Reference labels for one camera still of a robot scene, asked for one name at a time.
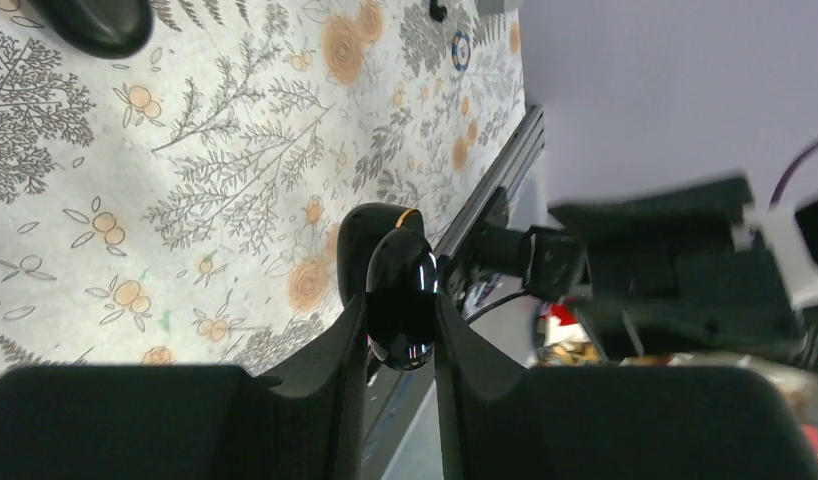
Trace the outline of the floral patterned table mat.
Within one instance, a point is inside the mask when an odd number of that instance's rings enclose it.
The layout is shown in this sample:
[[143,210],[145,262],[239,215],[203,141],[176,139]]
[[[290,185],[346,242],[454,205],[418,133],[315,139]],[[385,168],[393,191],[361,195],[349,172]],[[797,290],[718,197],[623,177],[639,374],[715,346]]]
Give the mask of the floral patterned table mat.
[[518,14],[447,8],[155,1],[148,43],[104,60],[0,1],[0,375],[261,372],[336,318],[354,207],[439,240],[525,112]]

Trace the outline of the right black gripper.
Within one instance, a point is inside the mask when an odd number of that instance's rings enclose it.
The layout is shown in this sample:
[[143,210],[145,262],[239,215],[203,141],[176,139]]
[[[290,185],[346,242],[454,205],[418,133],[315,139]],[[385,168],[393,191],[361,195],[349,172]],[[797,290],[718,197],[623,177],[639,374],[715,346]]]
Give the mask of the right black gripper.
[[736,243],[752,201],[736,175],[549,207],[584,245],[591,292],[567,305],[605,357],[726,350],[786,359],[802,347],[806,326],[763,235]]

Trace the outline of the black earbud charging case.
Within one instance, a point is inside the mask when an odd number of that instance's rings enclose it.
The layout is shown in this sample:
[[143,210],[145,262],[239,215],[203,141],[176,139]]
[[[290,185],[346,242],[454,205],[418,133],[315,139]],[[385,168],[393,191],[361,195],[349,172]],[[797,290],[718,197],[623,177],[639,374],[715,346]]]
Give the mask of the black earbud charging case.
[[425,234],[423,215],[415,208],[364,203],[345,216],[336,243],[337,284],[343,306],[365,291],[368,266],[375,248],[388,233],[400,227]]

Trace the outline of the black oval case lid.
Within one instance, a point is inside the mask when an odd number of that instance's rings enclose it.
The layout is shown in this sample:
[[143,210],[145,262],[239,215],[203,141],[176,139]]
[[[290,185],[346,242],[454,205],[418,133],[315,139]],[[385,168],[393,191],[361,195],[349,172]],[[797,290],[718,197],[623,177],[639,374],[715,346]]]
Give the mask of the black oval case lid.
[[438,272],[423,234],[397,227],[375,247],[366,278],[371,350],[385,366],[411,371],[432,357]]

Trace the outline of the round blue white token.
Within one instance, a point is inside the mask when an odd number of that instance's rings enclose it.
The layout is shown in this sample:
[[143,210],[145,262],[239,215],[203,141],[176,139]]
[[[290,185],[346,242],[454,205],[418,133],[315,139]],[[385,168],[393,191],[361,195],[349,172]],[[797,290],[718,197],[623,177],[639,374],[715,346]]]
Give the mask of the round blue white token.
[[452,38],[451,59],[456,71],[464,72],[468,69],[471,60],[471,39],[461,30],[457,30]]

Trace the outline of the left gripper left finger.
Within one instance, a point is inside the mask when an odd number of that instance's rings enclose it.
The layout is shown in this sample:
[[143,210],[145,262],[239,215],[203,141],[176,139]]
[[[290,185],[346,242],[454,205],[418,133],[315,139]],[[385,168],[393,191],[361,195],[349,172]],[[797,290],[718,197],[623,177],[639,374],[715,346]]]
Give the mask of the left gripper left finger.
[[0,378],[0,479],[355,479],[366,305],[252,376],[234,365],[35,366]]

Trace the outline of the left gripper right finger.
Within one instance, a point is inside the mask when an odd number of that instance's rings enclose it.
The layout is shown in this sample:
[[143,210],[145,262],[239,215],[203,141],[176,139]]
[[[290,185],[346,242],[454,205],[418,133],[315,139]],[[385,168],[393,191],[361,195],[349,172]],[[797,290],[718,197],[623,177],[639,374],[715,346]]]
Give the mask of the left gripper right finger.
[[818,479],[785,400],[732,367],[526,368],[439,296],[448,479]]

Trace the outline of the black earbud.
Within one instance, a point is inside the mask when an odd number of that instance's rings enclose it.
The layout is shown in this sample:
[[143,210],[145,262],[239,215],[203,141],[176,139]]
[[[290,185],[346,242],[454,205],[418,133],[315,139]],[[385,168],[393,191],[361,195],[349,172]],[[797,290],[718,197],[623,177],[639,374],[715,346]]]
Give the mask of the black earbud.
[[447,18],[448,8],[442,5],[439,0],[430,0],[428,12],[433,21],[443,23]]

